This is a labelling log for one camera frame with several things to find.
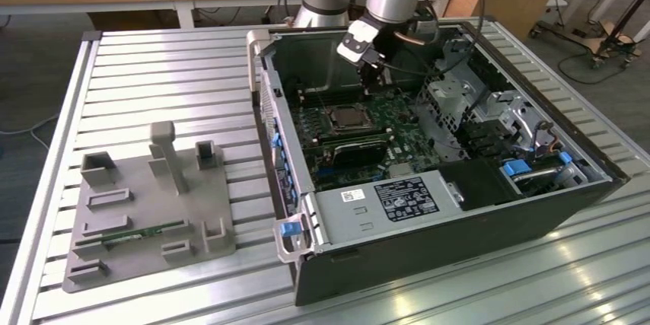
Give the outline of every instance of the barcode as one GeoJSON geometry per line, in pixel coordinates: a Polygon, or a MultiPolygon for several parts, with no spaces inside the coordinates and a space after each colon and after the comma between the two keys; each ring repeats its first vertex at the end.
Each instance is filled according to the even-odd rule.
{"type": "Polygon", "coordinates": [[[341,192],[341,198],[343,202],[349,202],[364,199],[365,195],[363,194],[363,190],[348,190],[347,192],[341,192]]]}

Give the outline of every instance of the blue latch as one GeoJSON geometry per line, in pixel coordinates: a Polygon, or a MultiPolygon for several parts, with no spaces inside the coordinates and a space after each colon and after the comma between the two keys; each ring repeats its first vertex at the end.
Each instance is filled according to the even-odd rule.
{"type": "Polygon", "coordinates": [[[571,161],[572,161],[572,158],[571,156],[568,155],[568,153],[566,151],[562,151],[559,153],[559,160],[562,160],[562,162],[566,164],[568,164],[571,161]]]}
{"type": "Polygon", "coordinates": [[[271,142],[271,145],[275,148],[283,145],[283,143],[280,142],[280,133],[279,132],[276,132],[273,135],[273,141],[271,142]]]}
{"type": "Polygon", "coordinates": [[[530,171],[532,171],[532,169],[530,168],[528,164],[526,164],[526,161],[523,161],[520,159],[519,160],[508,161],[503,165],[503,170],[506,171],[506,174],[510,177],[512,175],[528,173],[530,171]]]}
{"type": "Polygon", "coordinates": [[[283,222],[280,224],[280,235],[283,237],[300,235],[303,232],[303,226],[299,222],[283,222]]]}

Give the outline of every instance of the sticker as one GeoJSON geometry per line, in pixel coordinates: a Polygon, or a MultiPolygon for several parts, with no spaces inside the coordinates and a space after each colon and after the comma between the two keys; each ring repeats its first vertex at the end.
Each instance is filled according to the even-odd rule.
{"type": "Polygon", "coordinates": [[[420,177],[380,184],[375,191],[392,222],[439,211],[420,177]]]}
{"type": "Polygon", "coordinates": [[[363,190],[348,190],[347,192],[341,192],[341,198],[343,202],[351,202],[364,199],[365,195],[363,194],[363,190]]]}

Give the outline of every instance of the white box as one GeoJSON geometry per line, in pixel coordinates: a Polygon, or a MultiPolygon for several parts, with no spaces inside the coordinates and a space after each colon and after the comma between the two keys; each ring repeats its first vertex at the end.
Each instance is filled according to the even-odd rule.
{"type": "Polygon", "coordinates": [[[564,0],[548,0],[546,3],[544,14],[539,18],[539,21],[544,21],[547,24],[555,24],[559,21],[559,15],[564,11],[568,3],[564,0]]]}

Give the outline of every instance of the cpu socket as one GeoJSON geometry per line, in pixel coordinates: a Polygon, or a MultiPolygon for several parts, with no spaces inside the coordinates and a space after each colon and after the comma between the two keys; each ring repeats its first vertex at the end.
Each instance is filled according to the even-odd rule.
{"type": "Polygon", "coordinates": [[[335,106],[328,110],[332,130],[337,133],[357,132],[372,128],[365,108],[360,105],[335,106]]]}

